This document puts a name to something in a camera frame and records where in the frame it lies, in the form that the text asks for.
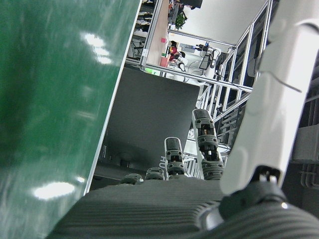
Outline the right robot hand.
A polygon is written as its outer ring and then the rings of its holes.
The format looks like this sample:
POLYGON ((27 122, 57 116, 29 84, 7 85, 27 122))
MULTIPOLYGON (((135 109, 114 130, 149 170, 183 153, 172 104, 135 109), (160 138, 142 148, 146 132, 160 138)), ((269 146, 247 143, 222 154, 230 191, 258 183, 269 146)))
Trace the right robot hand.
POLYGON ((82 197, 51 239, 316 239, 281 185, 319 50, 319 3, 282 0, 221 176, 128 179, 82 197))

